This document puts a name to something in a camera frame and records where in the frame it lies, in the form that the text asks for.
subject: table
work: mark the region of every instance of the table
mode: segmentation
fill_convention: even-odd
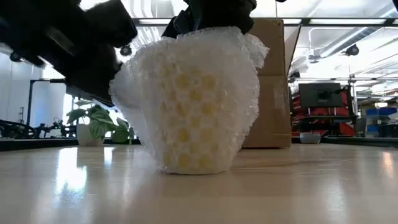
[[[395,223],[398,151],[244,150],[229,172],[169,175],[133,146],[0,152],[0,223]]]

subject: metal frame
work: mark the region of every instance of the metal frame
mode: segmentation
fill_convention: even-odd
[[[398,27],[398,18],[265,17],[265,19],[283,19],[286,27],[299,25],[304,27]],[[165,27],[170,20],[171,18],[133,19],[134,24],[138,27]]]

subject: bubble-wrapped object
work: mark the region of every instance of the bubble-wrapped object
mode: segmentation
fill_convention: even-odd
[[[223,172],[258,117],[255,66],[267,51],[236,27],[162,39],[122,66],[112,99],[160,169]]]

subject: white wall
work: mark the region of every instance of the white wall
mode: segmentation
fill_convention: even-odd
[[[28,63],[15,63],[9,56],[0,53],[0,119],[18,122],[21,107],[24,107],[24,121],[27,121],[29,82],[43,77],[43,70]],[[51,125],[54,117],[62,118],[64,84],[36,82],[32,95],[30,125],[40,123]]]
[[[27,63],[15,63],[0,54],[0,119],[18,122],[21,107],[27,117],[29,80],[40,78],[42,70]]]

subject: ceiling pipe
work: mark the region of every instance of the ceiling pipe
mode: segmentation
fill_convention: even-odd
[[[320,7],[322,1],[323,1],[323,0],[317,0],[317,1],[314,3],[314,5],[311,7],[311,9],[308,10],[308,12],[306,13],[307,17],[313,17],[313,15],[314,15],[314,14],[316,13],[316,11],[319,9],[319,7]],[[305,48],[308,48],[308,51],[311,53],[311,36],[309,37],[309,41],[310,41],[310,46],[309,46],[309,47],[305,47]],[[297,59],[299,59],[302,55],[300,55],[300,56],[294,58],[294,59],[292,60],[291,64],[293,65],[294,62],[296,62]]]
[[[395,18],[398,17],[397,9],[390,4],[385,7],[381,13],[379,13],[381,18]],[[330,57],[342,50],[352,46],[353,44],[363,40],[366,37],[374,34],[378,30],[382,29],[382,27],[362,27],[362,28],[355,28],[352,31],[348,32],[344,36],[340,37],[339,39],[332,42],[329,46],[326,46],[320,52],[321,58]]]
[[[395,65],[397,63],[396,57],[398,56],[398,53],[391,52],[390,54],[388,54],[388,56],[385,56],[386,55],[385,51],[391,52],[389,49],[382,49],[380,47],[374,49],[372,51],[372,55],[373,55],[373,57],[376,57],[376,59],[374,59],[371,62],[363,62],[362,58],[361,58],[364,56],[363,54],[355,57],[354,58],[355,60],[359,60],[361,62],[361,64],[365,65],[365,66],[363,66],[361,69],[357,69],[355,71],[350,71],[350,75],[357,76],[357,75],[364,75],[367,73],[375,73],[376,71],[379,71],[383,68],[387,68],[387,67],[390,67],[391,65]]]
[[[308,41],[310,42],[310,49],[312,49],[312,32],[316,30],[341,30],[341,29],[352,29],[352,27],[319,27],[312,28],[308,32]]]

